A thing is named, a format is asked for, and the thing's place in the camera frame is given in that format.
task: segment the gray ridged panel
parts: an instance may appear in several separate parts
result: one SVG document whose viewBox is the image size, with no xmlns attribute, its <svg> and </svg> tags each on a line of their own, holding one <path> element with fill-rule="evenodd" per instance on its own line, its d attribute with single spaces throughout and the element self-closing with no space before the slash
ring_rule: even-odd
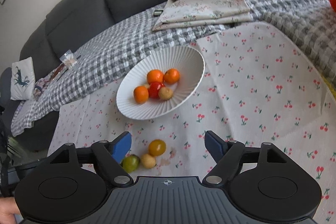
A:
<svg viewBox="0 0 336 224">
<path fill-rule="evenodd" d="M 222 190 L 196 177 L 145 178 L 112 191 L 95 213 L 73 224 L 262 224 L 239 212 Z M 311 219 L 300 224 L 316 224 Z"/>
</svg>

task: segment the gray and white checkered fabric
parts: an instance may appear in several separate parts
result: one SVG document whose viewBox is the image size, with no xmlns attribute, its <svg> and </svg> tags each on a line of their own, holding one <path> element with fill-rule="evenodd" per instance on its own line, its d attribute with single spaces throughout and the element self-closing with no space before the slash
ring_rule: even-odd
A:
<svg viewBox="0 0 336 224">
<path fill-rule="evenodd" d="M 335 68 L 335 16 L 328 0 L 246 0 L 254 20 L 270 22 L 292 39 L 331 76 Z M 134 15 L 103 31 L 76 52 L 81 55 L 74 68 L 54 80 L 38 102 L 22 103 L 15 113 L 14 136 L 49 112 L 85 97 L 113 80 L 125 76 L 134 65 L 156 48 L 187 45 L 198 38 L 223 31 L 232 25 L 208 25 L 152 32 L 157 18 L 153 11 L 164 4 Z"/>
</svg>

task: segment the red tomato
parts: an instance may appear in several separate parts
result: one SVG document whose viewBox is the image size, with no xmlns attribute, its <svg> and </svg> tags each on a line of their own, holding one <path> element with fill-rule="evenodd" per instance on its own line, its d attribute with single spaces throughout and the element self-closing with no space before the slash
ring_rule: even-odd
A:
<svg viewBox="0 0 336 224">
<path fill-rule="evenodd" d="M 160 88 L 162 88 L 164 86 L 165 86 L 164 84 L 159 83 L 159 82 L 151 83 L 151 85 L 149 86 L 149 89 L 148 89 L 149 98 L 159 99 L 159 90 L 160 90 Z"/>
</svg>

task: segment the human hand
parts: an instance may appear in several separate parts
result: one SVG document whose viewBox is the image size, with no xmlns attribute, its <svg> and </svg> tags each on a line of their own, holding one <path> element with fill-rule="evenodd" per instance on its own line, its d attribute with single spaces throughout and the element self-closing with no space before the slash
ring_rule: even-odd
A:
<svg viewBox="0 0 336 224">
<path fill-rule="evenodd" d="M 14 214 L 21 214 L 14 198 L 0 198 L 0 224 L 16 224 Z"/>
</svg>

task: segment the green fruit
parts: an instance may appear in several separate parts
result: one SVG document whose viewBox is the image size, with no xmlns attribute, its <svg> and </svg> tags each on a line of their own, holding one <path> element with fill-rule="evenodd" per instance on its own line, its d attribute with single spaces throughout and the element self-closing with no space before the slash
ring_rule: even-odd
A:
<svg viewBox="0 0 336 224">
<path fill-rule="evenodd" d="M 137 155 L 130 155 L 123 159 L 122 167 L 127 173 L 131 173 L 138 169 L 140 158 Z"/>
</svg>

